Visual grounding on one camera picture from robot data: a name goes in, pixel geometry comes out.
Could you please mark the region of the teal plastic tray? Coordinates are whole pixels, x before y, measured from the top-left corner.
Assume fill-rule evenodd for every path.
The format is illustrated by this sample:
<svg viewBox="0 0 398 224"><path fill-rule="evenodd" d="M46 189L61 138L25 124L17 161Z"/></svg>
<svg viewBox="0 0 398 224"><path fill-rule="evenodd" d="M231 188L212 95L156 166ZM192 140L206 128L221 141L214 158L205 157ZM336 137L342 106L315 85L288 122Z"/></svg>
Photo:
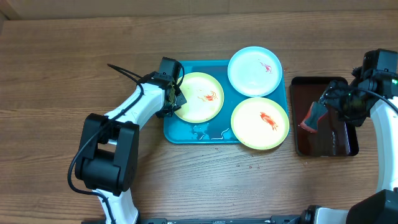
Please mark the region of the teal plastic tray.
<svg viewBox="0 0 398 224"><path fill-rule="evenodd" d="M221 111L211 120L202 123L189 123L180 119L175 113L164 119L165 137L175 144L226 144L239 140L231 128L231 115L240 102L248 98L234 89L229 81L227 60L183 61L184 72L180 77L192 72L203 72L216 78L224 91L224 103ZM271 94L263 97L278 103L289 117L284 82Z"/></svg>

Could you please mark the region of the dark brown rectangular tray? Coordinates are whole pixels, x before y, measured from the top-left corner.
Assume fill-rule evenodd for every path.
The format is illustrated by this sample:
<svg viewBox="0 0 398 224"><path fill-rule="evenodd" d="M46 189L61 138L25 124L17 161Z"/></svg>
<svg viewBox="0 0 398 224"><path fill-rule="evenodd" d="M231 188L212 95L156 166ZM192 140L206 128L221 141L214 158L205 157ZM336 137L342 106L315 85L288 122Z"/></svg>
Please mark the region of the dark brown rectangular tray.
<svg viewBox="0 0 398 224"><path fill-rule="evenodd" d="M346 82L343 77L295 77L290 84L290 100L296 152L300 156L355 156L359 152L355 127L338 120L333 108L321 118L318 132L300 127L311 104L318 101L332 80Z"/></svg>

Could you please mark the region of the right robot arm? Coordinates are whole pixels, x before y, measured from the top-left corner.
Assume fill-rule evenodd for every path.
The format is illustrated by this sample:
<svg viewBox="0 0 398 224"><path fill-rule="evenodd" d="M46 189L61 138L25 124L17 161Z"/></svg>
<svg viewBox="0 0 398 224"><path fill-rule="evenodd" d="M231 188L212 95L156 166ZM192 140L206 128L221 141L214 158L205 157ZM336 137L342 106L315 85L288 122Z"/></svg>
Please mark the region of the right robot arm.
<svg viewBox="0 0 398 224"><path fill-rule="evenodd" d="M358 85L333 80L319 100L308 105L299 126L315 134L333 108L345 122L370 118L376 131L379 179L376 193L349 210L312 206L299 223L397 223L397 80Z"/></svg>

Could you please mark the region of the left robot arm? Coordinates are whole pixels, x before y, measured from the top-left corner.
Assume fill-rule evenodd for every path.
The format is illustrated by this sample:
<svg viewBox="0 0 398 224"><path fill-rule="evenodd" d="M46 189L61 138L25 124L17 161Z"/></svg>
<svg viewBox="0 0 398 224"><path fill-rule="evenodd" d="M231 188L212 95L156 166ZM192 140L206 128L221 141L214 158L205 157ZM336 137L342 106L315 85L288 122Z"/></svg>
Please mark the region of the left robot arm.
<svg viewBox="0 0 398 224"><path fill-rule="evenodd" d="M78 152L67 181L76 193L99 198L105 223L138 223L131 184L137 169L139 133L148 120L172 114L184 104L178 72L152 72L105 115L90 114L83 124Z"/></svg>

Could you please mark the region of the red and green sponge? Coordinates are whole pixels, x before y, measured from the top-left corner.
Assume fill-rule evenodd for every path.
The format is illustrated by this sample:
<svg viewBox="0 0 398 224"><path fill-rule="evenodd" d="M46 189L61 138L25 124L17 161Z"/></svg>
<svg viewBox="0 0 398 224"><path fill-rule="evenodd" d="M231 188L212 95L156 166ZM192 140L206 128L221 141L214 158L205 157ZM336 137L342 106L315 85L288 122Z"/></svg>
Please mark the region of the red and green sponge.
<svg viewBox="0 0 398 224"><path fill-rule="evenodd" d="M314 101L299 126L310 133L317 133L319 120L327 113L328 109L324 104Z"/></svg>

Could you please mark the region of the yellow plate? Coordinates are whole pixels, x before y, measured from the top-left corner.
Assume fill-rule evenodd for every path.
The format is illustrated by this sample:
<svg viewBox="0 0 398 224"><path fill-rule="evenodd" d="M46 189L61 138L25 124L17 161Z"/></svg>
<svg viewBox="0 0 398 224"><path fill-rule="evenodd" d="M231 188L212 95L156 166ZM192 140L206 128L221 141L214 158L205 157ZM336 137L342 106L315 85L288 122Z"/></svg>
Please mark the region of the yellow plate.
<svg viewBox="0 0 398 224"><path fill-rule="evenodd" d="M203 72L192 72L180 77L180 89L186 103L175 114L189 123L202 123L214 118L222 109L224 91L218 80Z"/></svg>
<svg viewBox="0 0 398 224"><path fill-rule="evenodd" d="M269 150L286 139L290 123L285 110L268 98L248 98L238 104L231 115L236 138L247 147Z"/></svg>

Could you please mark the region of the light blue plate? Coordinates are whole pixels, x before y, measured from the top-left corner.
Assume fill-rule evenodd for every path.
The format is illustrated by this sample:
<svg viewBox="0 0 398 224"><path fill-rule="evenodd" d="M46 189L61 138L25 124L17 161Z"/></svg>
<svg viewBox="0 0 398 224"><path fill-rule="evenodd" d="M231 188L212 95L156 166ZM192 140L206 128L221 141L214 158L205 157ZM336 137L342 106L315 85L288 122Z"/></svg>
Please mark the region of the light blue plate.
<svg viewBox="0 0 398 224"><path fill-rule="evenodd" d="M283 76L278 57L270 50L258 46L237 51L229 61L227 73L234 89L248 97L271 94Z"/></svg>

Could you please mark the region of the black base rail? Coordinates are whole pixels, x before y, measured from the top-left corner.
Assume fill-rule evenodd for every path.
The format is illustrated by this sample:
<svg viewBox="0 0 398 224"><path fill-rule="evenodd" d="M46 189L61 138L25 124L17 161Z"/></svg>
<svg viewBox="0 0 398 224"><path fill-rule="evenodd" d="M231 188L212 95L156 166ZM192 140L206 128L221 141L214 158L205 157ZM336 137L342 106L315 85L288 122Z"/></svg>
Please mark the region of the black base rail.
<svg viewBox="0 0 398 224"><path fill-rule="evenodd" d="M299 224L313 223L311 215L273 215L269 218L234 218L234 219L183 219L167 220L166 218L139 218L140 224Z"/></svg>

